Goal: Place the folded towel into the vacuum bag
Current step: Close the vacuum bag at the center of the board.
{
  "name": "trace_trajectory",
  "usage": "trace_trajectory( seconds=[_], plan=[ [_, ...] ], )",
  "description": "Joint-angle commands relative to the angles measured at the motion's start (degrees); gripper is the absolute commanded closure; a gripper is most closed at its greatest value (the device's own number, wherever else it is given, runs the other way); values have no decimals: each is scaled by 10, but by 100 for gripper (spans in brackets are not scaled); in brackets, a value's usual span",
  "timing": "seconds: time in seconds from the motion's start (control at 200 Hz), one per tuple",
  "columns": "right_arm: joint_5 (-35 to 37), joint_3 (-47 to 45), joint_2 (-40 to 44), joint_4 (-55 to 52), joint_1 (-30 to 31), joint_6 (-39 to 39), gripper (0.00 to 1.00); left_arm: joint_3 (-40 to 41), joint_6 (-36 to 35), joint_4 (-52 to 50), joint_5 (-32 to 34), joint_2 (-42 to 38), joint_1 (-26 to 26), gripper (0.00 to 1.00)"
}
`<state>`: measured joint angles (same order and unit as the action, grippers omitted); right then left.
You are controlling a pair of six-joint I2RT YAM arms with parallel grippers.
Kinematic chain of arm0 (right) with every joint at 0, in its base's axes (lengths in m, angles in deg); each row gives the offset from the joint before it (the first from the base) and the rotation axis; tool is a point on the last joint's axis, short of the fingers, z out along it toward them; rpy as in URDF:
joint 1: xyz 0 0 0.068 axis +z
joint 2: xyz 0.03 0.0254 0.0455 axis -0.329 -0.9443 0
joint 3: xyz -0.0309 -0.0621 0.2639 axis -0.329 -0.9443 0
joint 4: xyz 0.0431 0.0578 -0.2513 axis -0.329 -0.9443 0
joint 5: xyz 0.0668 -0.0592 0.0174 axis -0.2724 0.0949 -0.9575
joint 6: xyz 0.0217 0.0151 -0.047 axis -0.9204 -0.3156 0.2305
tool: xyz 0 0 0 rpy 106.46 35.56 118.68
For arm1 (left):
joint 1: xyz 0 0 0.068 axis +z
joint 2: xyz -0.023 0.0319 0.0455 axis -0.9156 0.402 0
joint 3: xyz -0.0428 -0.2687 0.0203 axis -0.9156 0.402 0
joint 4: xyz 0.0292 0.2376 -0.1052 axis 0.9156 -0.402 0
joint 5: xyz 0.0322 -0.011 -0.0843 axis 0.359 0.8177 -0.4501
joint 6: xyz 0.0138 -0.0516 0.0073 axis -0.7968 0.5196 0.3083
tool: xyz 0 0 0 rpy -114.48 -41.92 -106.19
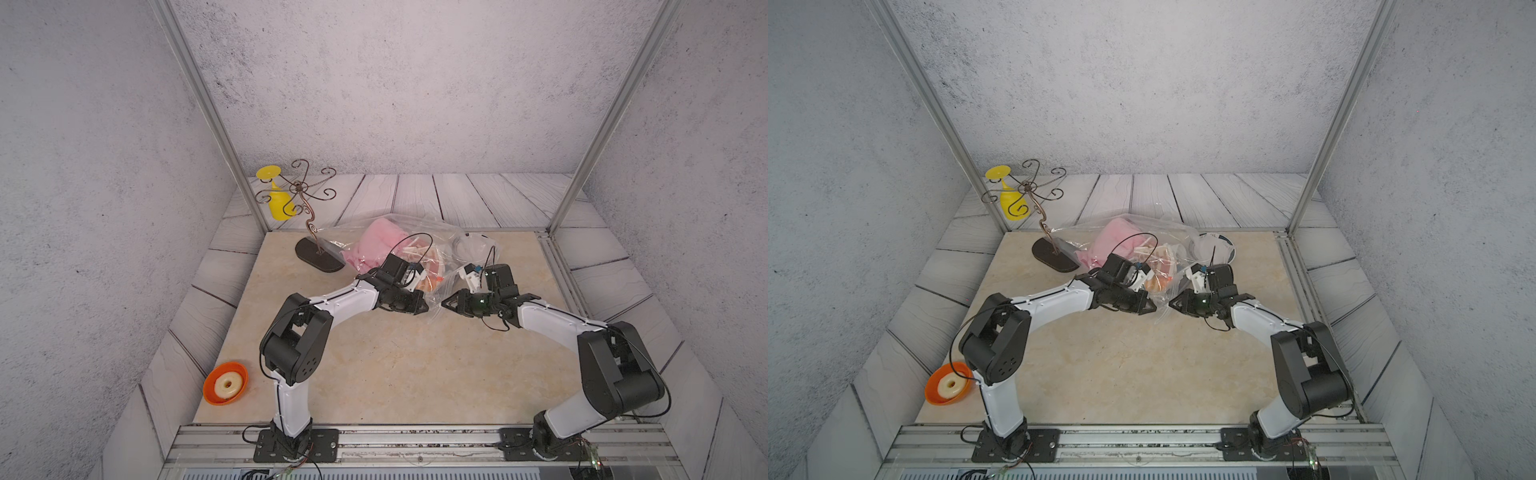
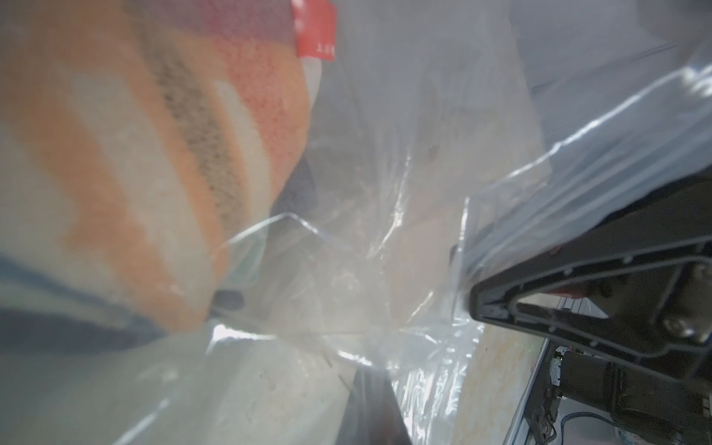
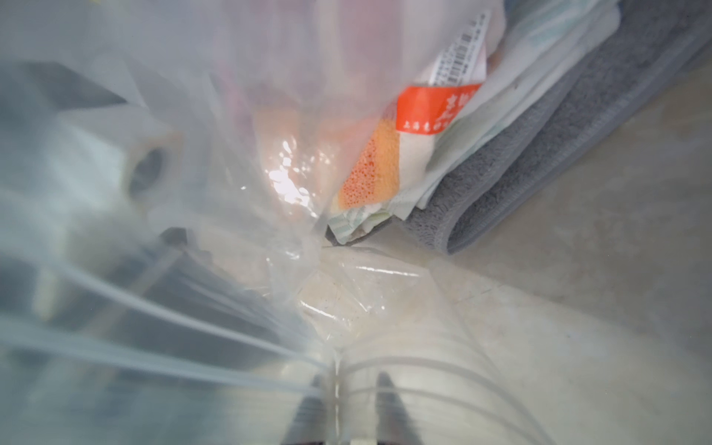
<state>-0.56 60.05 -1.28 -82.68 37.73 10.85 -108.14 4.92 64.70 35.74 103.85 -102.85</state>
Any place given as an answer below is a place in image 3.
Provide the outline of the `pink fluffy towel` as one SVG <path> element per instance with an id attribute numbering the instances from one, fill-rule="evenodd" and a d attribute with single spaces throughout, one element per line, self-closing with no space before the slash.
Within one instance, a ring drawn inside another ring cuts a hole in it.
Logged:
<path id="1" fill-rule="evenodd" d="M 207 1 L 201 18 L 229 148 L 307 175 L 354 165 L 447 33 L 439 1 Z"/>

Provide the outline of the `patterned white cloth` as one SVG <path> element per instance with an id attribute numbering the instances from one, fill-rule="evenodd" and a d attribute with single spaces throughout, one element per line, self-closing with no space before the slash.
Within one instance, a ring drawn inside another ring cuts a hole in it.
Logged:
<path id="1" fill-rule="evenodd" d="M 614 1 L 489 1 L 389 106 L 332 206 L 337 243 L 424 209 L 496 137 L 619 27 Z"/>

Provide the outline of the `grey towel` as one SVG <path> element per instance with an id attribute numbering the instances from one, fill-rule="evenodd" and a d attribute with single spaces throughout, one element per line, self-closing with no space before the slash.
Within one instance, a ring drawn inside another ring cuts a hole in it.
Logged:
<path id="1" fill-rule="evenodd" d="M 708 1 L 625 1 L 622 22 L 538 102 L 447 174 L 400 223 L 452 255 L 500 224 L 601 142 L 711 41 Z"/>

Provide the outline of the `red patterned cloth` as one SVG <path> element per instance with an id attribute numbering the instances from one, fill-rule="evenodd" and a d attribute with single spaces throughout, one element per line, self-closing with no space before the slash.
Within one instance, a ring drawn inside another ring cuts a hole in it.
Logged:
<path id="1" fill-rule="evenodd" d="M 261 175 L 315 214 L 420 181 L 506 26 L 500 1 L 246 1 L 234 19 Z"/>

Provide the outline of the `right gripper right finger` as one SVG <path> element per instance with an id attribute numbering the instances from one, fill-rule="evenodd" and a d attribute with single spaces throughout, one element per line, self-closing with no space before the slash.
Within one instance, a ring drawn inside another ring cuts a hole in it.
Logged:
<path id="1" fill-rule="evenodd" d="M 376 380 L 376 443 L 378 445 L 422 445 L 423 441 L 390 375 L 380 372 Z"/>

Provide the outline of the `clear plastic vacuum bag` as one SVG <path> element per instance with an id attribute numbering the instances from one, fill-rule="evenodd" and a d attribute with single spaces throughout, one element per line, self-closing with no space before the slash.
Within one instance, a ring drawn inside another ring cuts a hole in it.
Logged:
<path id="1" fill-rule="evenodd" d="M 376 380 L 423 444 L 548 444 L 430 273 L 334 248 L 233 152 L 207 1 L 1 5 L 1 441 L 282 444 L 329 387 L 326 444 L 377 444 Z M 181 131 L 167 205 L 107 274 L 38 255 L 36 119 L 133 105 Z"/>

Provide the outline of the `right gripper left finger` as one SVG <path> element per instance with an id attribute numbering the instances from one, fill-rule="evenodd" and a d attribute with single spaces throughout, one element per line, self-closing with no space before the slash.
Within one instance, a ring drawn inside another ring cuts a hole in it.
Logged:
<path id="1" fill-rule="evenodd" d="M 282 444 L 318 444 L 328 442 L 332 431 L 329 387 L 324 377 L 316 375 L 310 384 L 316 394 L 304 396 L 289 423 Z"/>

